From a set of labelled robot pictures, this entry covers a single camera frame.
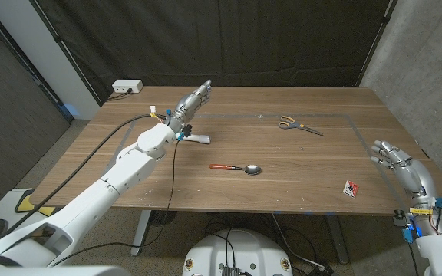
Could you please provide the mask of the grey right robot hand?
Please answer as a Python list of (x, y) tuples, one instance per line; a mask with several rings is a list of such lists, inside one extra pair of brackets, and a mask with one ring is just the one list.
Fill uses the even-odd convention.
[(370, 160), (390, 171), (406, 190), (411, 208), (433, 209), (439, 197), (432, 175), (426, 166), (402, 149), (385, 140), (375, 140), (371, 149), (379, 155)]

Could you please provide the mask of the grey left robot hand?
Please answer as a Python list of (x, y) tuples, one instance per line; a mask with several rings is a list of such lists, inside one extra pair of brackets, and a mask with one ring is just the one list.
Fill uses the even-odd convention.
[(211, 80), (207, 80), (194, 92), (182, 97), (168, 119), (167, 126), (174, 133), (179, 133), (193, 119), (201, 106), (209, 101), (211, 90)]

